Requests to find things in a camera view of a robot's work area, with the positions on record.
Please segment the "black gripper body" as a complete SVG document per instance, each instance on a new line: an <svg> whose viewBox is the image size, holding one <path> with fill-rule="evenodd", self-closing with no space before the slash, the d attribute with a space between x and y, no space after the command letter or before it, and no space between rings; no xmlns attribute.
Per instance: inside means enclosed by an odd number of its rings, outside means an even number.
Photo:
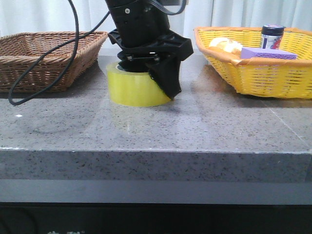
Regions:
<svg viewBox="0 0 312 234"><path fill-rule="evenodd" d="M121 48L121 52L117 55L120 59L119 66L127 72L146 72L148 68L145 63L160 63L171 56L184 61L194 52L190 39L171 30L152 42L136 47L126 47L116 29L108 36L112 44L117 44Z"/></svg>

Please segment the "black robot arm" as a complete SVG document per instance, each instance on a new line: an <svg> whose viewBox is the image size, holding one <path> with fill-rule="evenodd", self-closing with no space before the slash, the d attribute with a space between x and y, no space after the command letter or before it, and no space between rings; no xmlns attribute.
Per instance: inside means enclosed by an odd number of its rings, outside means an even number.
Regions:
<svg viewBox="0 0 312 234"><path fill-rule="evenodd" d="M120 67L127 72L147 72L164 94L174 99L181 92L180 63L194 51L190 39L170 29L173 12L159 0L108 0L116 29L108 36L121 48Z"/></svg>

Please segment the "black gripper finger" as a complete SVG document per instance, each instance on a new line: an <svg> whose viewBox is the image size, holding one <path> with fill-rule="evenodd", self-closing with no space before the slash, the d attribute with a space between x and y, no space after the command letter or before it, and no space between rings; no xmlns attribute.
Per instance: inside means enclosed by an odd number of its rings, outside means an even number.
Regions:
<svg viewBox="0 0 312 234"><path fill-rule="evenodd" d="M152 59L145 63L148 73L164 94L174 99L180 92L179 69L180 61L177 56L168 54L159 57L159 60Z"/></svg>

